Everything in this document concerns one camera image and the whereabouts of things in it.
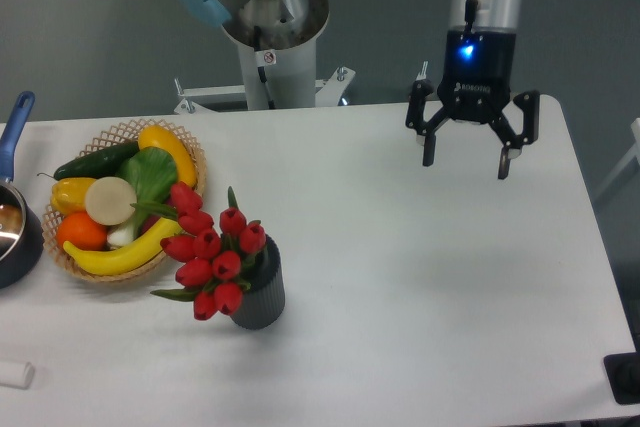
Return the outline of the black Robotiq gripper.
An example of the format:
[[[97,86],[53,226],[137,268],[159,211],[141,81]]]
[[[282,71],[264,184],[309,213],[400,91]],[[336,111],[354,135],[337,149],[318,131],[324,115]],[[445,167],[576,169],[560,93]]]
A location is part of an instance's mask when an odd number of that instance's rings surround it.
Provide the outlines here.
[[[405,126],[424,140],[422,165],[434,163],[436,132],[448,120],[488,124],[503,146],[498,179],[509,175],[511,160],[525,145],[538,140],[540,92],[522,92],[513,104],[522,113],[517,134],[504,108],[510,101],[510,79],[522,0],[451,0],[442,80],[437,96],[440,109],[424,119],[434,87],[426,78],[415,80],[409,95]]]

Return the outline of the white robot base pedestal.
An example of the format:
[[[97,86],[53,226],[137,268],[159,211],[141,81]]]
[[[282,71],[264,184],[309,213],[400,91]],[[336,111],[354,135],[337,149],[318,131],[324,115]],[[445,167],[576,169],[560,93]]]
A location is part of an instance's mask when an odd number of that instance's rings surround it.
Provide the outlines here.
[[[287,49],[262,49],[238,44],[238,56],[249,110],[314,107],[316,105],[316,41]]]

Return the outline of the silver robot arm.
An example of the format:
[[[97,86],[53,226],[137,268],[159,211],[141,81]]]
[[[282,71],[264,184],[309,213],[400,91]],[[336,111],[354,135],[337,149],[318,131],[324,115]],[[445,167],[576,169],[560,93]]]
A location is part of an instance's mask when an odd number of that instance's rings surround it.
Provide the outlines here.
[[[236,44],[245,98],[252,110],[314,107],[316,41],[329,18],[328,0],[179,0],[200,22],[222,28]],[[498,175],[534,143],[539,95],[513,94],[510,77],[521,0],[451,0],[443,75],[438,85],[419,74],[405,124],[435,156],[447,121],[488,125],[502,144]]]

